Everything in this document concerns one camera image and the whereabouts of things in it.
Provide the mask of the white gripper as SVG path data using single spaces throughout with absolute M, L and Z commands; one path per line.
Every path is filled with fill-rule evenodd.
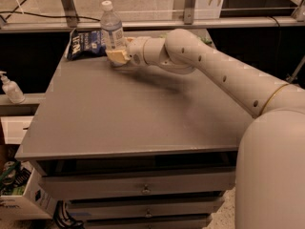
M 126 64 L 130 61 L 136 67 L 146 67 L 144 47 L 149 39 L 149 36 L 125 37 L 129 44 L 127 50 L 106 50 L 107 57 L 114 63 Z

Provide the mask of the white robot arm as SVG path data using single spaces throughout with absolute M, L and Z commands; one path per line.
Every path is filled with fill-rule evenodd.
M 235 229 L 305 229 L 305 90 L 220 52 L 183 29 L 128 37 L 109 49 L 118 64 L 200 70 L 253 118 L 241 137 Z

